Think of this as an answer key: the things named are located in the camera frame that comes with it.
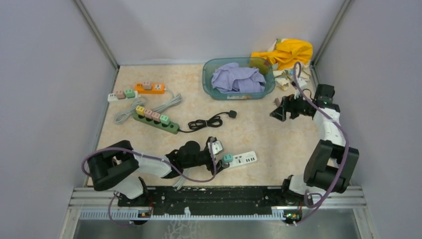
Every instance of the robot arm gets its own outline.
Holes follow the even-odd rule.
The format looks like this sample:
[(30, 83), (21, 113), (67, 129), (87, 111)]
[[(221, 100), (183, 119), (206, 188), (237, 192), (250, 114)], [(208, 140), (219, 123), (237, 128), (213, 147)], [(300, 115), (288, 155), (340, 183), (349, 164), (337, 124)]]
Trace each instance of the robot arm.
[[(332, 120), (327, 119), (302, 97), (297, 97), (296, 94), (283, 97), (281, 102), (276, 100), (277, 108), (270, 113), (270, 116), (281, 121), (287, 119), (287, 113), (290, 113), (291, 119), (295, 119), (299, 115), (311, 116), (318, 128), (320, 141), (306, 165), (304, 174), (291, 175), (283, 182), (285, 191), (298, 199), (303, 198), (306, 190), (310, 192), (327, 190), (338, 170), (336, 167), (328, 166), (328, 160), (334, 160), (335, 165), (341, 163), (345, 150), (345, 139), (341, 131), (333, 123), (334, 121), (338, 123), (340, 117), (339, 106), (332, 103), (333, 96), (333, 86), (319, 84), (313, 99), (313, 103), (328, 114)], [(343, 193), (346, 190), (358, 158), (359, 151), (350, 147), (345, 167), (333, 192)]]
[[(109, 148), (118, 147), (133, 150), (127, 140), (115, 143)], [(201, 151), (199, 144), (189, 141), (180, 149), (163, 156), (142, 156), (122, 151), (105, 151), (88, 159), (88, 166), (96, 191), (115, 190), (128, 200), (147, 197), (146, 186), (142, 178), (131, 176), (132, 173), (148, 173), (161, 178), (174, 178), (183, 173), (186, 168), (206, 165), (214, 175), (214, 156), (223, 151), (222, 143), (214, 137), (209, 137), (205, 149)]]

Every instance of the yellow plug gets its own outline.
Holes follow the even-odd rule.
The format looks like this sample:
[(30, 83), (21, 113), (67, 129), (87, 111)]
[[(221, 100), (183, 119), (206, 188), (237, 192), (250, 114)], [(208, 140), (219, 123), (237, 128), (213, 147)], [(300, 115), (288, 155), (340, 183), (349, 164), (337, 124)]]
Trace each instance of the yellow plug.
[(137, 106), (136, 107), (136, 112), (138, 113), (138, 115), (145, 116), (144, 111), (145, 111), (145, 108), (144, 107), (142, 107), (142, 106)]

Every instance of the fabric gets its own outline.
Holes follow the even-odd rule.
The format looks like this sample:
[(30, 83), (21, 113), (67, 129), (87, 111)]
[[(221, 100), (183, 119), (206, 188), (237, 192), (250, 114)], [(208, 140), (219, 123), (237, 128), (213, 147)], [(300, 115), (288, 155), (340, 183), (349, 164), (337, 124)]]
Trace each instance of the fabric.
[(272, 52), (253, 52), (251, 57), (261, 57), (268, 60), (272, 65), (278, 63), (277, 70), (290, 69), (300, 61), (307, 65), (312, 58), (312, 44), (297, 39), (284, 39), (276, 44)]
[(235, 62), (219, 67), (212, 75), (212, 88), (221, 93), (260, 93), (265, 89), (262, 86), (265, 79), (259, 69), (239, 67)]

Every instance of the black power cord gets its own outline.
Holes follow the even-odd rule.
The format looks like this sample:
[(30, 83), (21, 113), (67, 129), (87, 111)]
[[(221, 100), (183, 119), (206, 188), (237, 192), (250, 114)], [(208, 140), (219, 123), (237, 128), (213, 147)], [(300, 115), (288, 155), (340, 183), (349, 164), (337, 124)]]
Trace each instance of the black power cord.
[(236, 118), (237, 116), (236, 111), (221, 112), (211, 117), (209, 120), (197, 119), (196, 121), (189, 122), (188, 127), (191, 131), (183, 131), (181, 129), (178, 129), (178, 131), (183, 132), (183, 133), (192, 133), (205, 127), (212, 127), (212, 128), (220, 127), (223, 125), (223, 120), (221, 119), (219, 115), (222, 115), (222, 114), (227, 114), (230, 118), (233, 118), (233, 119)]
[(309, 98), (310, 98), (311, 100), (313, 100), (313, 99), (312, 99), (312, 91), (311, 91), (310, 89), (303, 89), (302, 91), (303, 91), (303, 92), (305, 92), (305, 91), (309, 91), (309, 93), (310, 93)]

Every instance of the orange power strip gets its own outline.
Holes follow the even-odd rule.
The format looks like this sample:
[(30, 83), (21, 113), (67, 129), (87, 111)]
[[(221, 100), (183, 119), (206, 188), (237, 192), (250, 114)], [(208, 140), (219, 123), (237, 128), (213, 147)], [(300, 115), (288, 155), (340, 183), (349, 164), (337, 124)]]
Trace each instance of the orange power strip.
[(164, 94), (164, 84), (137, 83), (135, 84), (135, 90), (138, 94)]

